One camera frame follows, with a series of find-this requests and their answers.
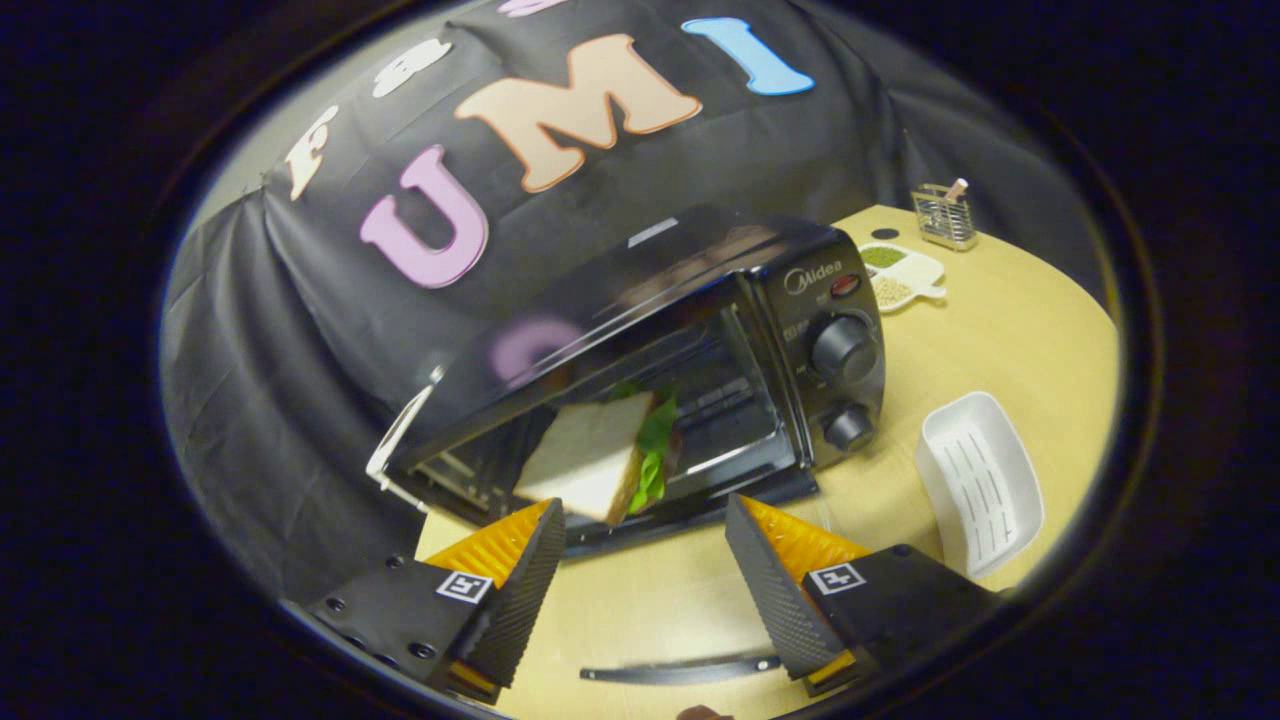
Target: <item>white sectioned dish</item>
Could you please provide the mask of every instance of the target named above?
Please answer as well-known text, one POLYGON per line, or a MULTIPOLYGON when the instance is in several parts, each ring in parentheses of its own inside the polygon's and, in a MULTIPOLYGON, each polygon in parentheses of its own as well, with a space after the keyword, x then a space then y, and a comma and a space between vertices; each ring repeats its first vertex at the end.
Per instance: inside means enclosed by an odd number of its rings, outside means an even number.
POLYGON ((937 287, 933 284, 942 279, 943 273, 946 273, 946 268, 942 266, 942 263, 938 263, 928 255, 923 255, 890 242, 868 242, 867 245, 859 247, 859 251, 865 252, 873 247, 896 250, 905 255, 905 258, 901 258, 896 263, 883 268, 864 258, 863 261, 867 266, 876 272, 876 277, 872 278, 872 287, 876 287, 877 279, 883 277, 895 279, 911 291, 910 295, 895 302, 882 304, 877 300, 877 306, 881 313, 892 313, 893 310, 899 310, 919 296, 937 299, 947 295, 947 290, 945 287, 937 287))
POLYGON ((924 419, 915 448, 952 570, 982 578, 1009 562, 1044 524, 1036 469, 1009 415, 972 392, 924 419))

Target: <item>wooden table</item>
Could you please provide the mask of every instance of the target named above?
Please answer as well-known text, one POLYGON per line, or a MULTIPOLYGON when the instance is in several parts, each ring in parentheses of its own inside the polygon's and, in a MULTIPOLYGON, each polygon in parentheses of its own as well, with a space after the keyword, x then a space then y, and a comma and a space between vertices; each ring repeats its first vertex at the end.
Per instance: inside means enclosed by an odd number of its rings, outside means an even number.
MULTIPOLYGON (((924 416, 975 389, 1000 401, 1039 478, 1037 539, 980 584, 1021 580, 1053 547, 1093 480, 1117 392, 1117 336, 1102 307, 1066 275, 1004 241, 968 252, 920 238, 910 211, 876 206, 836 223, 854 242, 893 228, 896 245, 946 266, 947 297, 919 299, 883 319, 887 382, 881 432, 818 474, 822 492, 783 507, 870 550, 910 543, 942 559, 933 509, 914 464, 924 416)), ((433 511, 417 557, 476 528, 433 511)), ((497 711, 521 719, 675 719, 707 705, 737 720, 812 702, 785 670, 704 685, 622 685, 579 679, 581 667, 772 652, 723 523, 599 557, 564 561, 529 648, 497 711)))

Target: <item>seeds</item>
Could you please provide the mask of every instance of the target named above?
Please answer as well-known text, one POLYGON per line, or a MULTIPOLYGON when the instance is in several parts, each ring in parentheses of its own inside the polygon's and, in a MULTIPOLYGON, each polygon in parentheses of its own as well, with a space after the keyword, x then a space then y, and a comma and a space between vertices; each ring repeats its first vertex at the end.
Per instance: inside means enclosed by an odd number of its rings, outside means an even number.
POLYGON ((876 291, 876 304, 881 307, 897 305, 915 295, 915 292, 888 275, 877 275, 872 279, 872 290, 876 291))
POLYGON ((888 268, 893 263, 897 263, 902 258, 906 258, 905 252, 893 250, 892 247, 877 246, 868 247, 861 251, 863 261, 876 265, 877 268, 888 268))

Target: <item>black toaster oven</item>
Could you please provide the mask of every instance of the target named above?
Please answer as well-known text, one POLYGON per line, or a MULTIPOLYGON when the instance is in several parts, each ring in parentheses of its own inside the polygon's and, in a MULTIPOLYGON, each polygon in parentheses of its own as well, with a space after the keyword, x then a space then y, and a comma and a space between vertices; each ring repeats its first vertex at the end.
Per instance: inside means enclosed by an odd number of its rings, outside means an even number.
POLYGON ((698 206, 549 286, 436 368, 367 471, 384 491, 477 525, 529 505, 512 488, 557 407, 620 386, 678 388, 666 496, 614 527, 566 519, 566 556, 723 518, 730 493, 778 505, 870 441, 884 345, 844 232, 698 206))

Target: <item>timer knob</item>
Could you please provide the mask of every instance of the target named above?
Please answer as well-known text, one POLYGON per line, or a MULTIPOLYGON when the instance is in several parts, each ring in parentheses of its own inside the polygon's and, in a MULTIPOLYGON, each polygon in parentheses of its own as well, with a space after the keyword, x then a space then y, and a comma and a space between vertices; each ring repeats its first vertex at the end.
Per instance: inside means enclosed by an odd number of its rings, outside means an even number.
POLYGON ((827 423, 823 437, 841 452, 852 452, 870 442, 873 434, 876 434, 876 425, 872 424, 867 410, 854 405, 841 410, 827 423))
POLYGON ((876 338, 867 323, 844 315, 818 333, 810 357, 823 378, 858 382, 876 368, 878 355, 876 338))

